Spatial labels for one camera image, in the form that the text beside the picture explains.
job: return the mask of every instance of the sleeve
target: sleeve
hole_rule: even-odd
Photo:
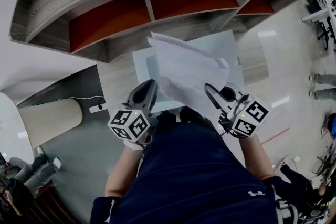
[[[99,197],[93,202],[90,224],[102,224],[109,222],[110,215],[118,207],[121,198],[119,197]]]

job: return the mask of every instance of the gray pants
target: gray pants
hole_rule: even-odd
[[[319,75],[313,76],[314,82],[318,84],[328,84],[336,87],[336,75]],[[336,88],[316,91],[314,99],[334,99],[336,101]]]
[[[47,158],[39,154],[31,165],[26,165],[14,177],[22,182],[34,196],[37,196],[41,187],[47,184],[52,176],[58,172],[58,168],[53,163],[47,163]]]

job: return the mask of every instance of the navy blue shirt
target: navy blue shirt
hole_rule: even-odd
[[[103,223],[113,198],[94,202]],[[158,134],[132,188],[114,206],[115,223],[277,223],[275,197],[212,130],[179,124]]]

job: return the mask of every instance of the red line on floor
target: red line on floor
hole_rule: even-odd
[[[290,129],[290,128],[287,128],[287,129],[283,130],[281,133],[278,133],[277,135],[275,135],[275,136],[271,137],[270,139],[268,139],[268,140],[266,140],[266,141],[262,142],[262,145],[264,145],[264,144],[266,144],[267,142],[269,142],[269,141],[273,140],[274,138],[276,138],[276,137],[278,137],[278,136],[282,135],[283,133],[286,133],[286,132],[287,132],[289,129]]]

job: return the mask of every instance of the gray floor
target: gray floor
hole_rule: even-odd
[[[20,107],[94,95],[103,95],[96,67],[65,78],[21,103]],[[93,200],[104,195],[109,172],[123,149],[122,142],[107,127],[108,111],[89,112],[98,101],[99,98],[79,100],[83,122],[42,145],[50,161],[60,158],[62,167],[53,182],[59,197],[82,223],[89,223]]]

